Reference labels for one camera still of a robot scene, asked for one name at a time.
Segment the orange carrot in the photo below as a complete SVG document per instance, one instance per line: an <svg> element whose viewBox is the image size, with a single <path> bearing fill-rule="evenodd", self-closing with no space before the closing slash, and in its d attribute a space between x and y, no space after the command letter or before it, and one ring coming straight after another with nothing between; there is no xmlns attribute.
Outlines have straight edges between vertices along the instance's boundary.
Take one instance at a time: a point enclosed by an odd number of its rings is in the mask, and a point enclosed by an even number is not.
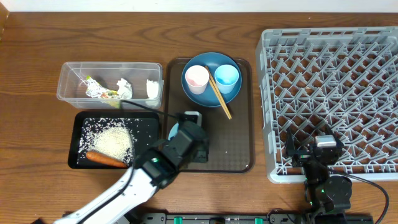
<svg viewBox="0 0 398 224"><path fill-rule="evenodd" d="M86 158L93 162L97 162L97 163L104 164L107 166L113 166L113 167L118 167L118 168L127 168L127 165L123 161L114 159L112 157L109 157L107 155L104 155L104 154L96 152L96 151L88 151L86 153Z"/></svg>

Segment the clear plastic bin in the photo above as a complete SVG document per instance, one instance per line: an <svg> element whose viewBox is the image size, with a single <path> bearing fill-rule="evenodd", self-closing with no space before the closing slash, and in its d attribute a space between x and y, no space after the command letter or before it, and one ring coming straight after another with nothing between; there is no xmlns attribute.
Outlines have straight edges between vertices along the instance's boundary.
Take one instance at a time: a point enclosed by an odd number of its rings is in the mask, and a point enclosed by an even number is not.
<svg viewBox="0 0 398 224"><path fill-rule="evenodd" d="M132 86L132 98L99 99L86 95L87 76L101 86L118 90L117 82L127 80ZM147 80L159 82L156 99L148 99ZM140 105L159 109L162 103L162 66L149 62L66 62L62 65L58 81L57 98L79 109L138 110Z"/></svg>

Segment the light blue cup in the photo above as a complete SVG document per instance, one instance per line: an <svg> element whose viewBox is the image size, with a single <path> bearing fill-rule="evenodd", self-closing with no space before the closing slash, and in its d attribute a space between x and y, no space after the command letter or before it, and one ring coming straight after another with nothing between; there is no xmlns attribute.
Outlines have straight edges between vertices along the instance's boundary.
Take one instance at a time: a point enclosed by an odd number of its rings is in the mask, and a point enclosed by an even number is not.
<svg viewBox="0 0 398 224"><path fill-rule="evenodd" d="M215 71L215 82L222 94L230 93L239 80L239 72L232 65L221 65Z"/></svg>

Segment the light blue rice bowl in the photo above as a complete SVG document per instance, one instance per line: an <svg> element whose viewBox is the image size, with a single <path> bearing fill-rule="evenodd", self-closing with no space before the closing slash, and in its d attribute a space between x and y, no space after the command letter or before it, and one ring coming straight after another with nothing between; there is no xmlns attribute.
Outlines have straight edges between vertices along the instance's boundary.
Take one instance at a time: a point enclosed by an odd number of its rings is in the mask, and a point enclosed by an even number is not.
<svg viewBox="0 0 398 224"><path fill-rule="evenodd" d="M179 124L176 123L173 125L172 129L169 132L168 140L172 140L178 133Z"/></svg>

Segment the pile of white rice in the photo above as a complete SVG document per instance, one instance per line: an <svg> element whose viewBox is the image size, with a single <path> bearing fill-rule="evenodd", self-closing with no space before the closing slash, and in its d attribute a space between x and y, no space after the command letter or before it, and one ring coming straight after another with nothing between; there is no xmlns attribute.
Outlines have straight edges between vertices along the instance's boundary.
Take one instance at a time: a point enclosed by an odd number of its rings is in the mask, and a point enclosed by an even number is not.
<svg viewBox="0 0 398 224"><path fill-rule="evenodd" d="M135 156L156 142L158 136L157 118L86 118L81 127L76 163L93 166L86 153L96 151L131 166Z"/></svg>

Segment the black plastic tray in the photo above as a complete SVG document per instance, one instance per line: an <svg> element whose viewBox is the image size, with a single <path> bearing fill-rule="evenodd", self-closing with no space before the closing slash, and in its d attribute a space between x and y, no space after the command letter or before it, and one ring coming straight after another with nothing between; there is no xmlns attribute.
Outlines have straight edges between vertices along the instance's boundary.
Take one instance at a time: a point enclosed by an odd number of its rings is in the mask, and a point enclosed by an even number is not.
<svg viewBox="0 0 398 224"><path fill-rule="evenodd" d="M83 111L76 115L68 153L72 169L115 169L86 157L96 151L127 166L159 138L159 116L149 112Z"/></svg>

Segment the grey dishwasher rack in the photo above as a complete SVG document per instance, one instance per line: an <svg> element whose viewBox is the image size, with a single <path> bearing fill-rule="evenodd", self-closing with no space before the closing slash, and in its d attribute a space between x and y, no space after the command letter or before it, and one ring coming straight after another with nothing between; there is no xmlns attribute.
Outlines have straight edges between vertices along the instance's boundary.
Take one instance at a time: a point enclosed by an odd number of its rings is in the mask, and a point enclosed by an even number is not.
<svg viewBox="0 0 398 224"><path fill-rule="evenodd" d="M397 28L268 29L256 47L268 179L300 183L285 150L331 128L343 143L334 169L397 180Z"/></svg>

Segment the dark brown serving tray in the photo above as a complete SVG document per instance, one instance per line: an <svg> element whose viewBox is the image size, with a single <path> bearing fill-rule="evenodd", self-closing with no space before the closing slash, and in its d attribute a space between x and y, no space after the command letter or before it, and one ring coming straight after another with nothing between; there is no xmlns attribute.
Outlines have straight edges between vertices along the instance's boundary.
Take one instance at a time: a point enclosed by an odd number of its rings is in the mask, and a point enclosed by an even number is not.
<svg viewBox="0 0 398 224"><path fill-rule="evenodd" d="M207 108L193 102L184 92L181 76L189 58L176 58L167 65L164 109L175 115L185 111L202 114L202 127L210 139L208 162L191 163L186 172L245 173L254 165L254 123L252 108L251 66L234 59L243 76L238 95L227 104L232 119L223 109Z"/></svg>

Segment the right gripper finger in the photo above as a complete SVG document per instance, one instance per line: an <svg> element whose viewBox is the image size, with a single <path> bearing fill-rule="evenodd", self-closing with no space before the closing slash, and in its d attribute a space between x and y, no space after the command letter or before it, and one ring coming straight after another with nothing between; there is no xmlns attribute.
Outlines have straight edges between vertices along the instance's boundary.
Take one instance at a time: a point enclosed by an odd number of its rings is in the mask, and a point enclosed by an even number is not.
<svg viewBox="0 0 398 224"><path fill-rule="evenodd" d="M334 132L332 131L332 129L328 124L325 125L325 134L335 137Z"/></svg>
<svg viewBox="0 0 398 224"><path fill-rule="evenodd" d="M287 140L285 143L286 156L293 156L295 154L295 144L293 134L290 128L287 128Z"/></svg>

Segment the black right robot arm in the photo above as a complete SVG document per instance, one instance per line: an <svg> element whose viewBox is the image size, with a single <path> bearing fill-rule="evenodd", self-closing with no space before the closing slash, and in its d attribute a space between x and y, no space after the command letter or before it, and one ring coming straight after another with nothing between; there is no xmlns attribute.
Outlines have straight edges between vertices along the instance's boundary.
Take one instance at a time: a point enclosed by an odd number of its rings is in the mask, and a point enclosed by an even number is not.
<svg viewBox="0 0 398 224"><path fill-rule="evenodd" d="M315 137L306 149L295 147L294 136L287 130L287 157L293 167L303 168L305 199L311 205L295 223L348 223L345 210L351 208L352 181L341 175L330 175L328 167L335 164L343 152L343 143L326 127L326 134Z"/></svg>

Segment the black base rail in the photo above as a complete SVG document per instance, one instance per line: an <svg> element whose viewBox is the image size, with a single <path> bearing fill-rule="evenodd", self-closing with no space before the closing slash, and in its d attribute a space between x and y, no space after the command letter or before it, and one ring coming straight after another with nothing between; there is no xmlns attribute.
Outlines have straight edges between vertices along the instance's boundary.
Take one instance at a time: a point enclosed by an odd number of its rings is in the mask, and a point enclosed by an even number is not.
<svg viewBox="0 0 398 224"><path fill-rule="evenodd" d="M145 224L305 224L311 223L305 215L270 212L267 215L187 215L146 213L140 219ZM373 224L373 218L364 215L319 215L313 223Z"/></svg>

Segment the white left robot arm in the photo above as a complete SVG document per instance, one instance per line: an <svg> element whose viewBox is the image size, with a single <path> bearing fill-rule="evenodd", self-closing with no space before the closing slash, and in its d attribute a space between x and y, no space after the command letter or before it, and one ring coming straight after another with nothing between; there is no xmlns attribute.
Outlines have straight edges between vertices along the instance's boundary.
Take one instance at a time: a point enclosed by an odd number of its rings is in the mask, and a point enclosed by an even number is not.
<svg viewBox="0 0 398 224"><path fill-rule="evenodd" d="M136 166L128 168L108 190L56 223L116 223L127 212L170 185L199 150L208 148L208 140L185 144L172 139L162 149L152 146L138 156Z"/></svg>

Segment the white paper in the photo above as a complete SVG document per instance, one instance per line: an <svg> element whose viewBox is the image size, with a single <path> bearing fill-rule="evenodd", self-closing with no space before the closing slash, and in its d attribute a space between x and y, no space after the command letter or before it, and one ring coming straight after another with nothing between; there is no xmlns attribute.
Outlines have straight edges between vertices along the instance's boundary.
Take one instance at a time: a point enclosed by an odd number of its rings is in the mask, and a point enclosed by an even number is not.
<svg viewBox="0 0 398 224"><path fill-rule="evenodd" d="M128 100L132 98L132 86L130 83L127 82L125 79L120 79L117 82L117 86L119 89L117 90L117 93L119 95L119 98L122 100Z"/></svg>
<svg viewBox="0 0 398 224"><path fill-rule="evenodd" d="M146 87L148 99L156 99L159 94L159 82L147 80Z"/></svg>

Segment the foil snack wrapper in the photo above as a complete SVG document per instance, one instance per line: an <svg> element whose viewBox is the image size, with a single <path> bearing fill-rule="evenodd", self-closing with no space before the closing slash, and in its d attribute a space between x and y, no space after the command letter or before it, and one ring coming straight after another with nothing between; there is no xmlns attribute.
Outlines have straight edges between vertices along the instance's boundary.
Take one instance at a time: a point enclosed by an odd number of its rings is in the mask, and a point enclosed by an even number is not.
<svg viewBox="0 0 398 224"><path fill-rule="evenodd" d="M99 99L120 99L120 95L116 90L110 90L103 86L101 86L96 80L87 76L87 89L86 95L91 98L99 98Z"/></svg>

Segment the pink cup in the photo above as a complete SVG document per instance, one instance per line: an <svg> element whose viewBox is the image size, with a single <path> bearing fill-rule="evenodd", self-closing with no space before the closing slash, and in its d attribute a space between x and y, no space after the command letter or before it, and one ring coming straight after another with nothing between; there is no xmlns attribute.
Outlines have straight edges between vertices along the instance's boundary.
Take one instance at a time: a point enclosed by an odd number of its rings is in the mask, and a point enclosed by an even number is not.
<svg viewBox="0 0 398 224"><path fill-rule="evenodd" d="M201 65L191 66L185 72L188 88L195 95L202 94L205 91L209 79L208 70Z"/></svg>

